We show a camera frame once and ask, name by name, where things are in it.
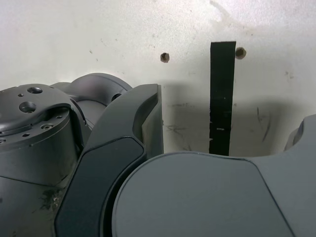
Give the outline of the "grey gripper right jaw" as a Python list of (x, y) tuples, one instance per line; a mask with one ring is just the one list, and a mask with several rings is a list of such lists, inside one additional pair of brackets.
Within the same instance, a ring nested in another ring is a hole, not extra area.
[(115, 237), (313, 237), (316, 118), (265, 157), (164, 154), (135, 169), (112, 213)]

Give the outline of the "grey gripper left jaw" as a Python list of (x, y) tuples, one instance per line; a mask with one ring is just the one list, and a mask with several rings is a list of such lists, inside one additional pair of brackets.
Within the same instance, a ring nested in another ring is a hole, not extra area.
[(163, 154), (161, 86), (115, 99), (95, 124), (54, 220), (57, 237), (110, 237), (116, 196), (142, 163)]

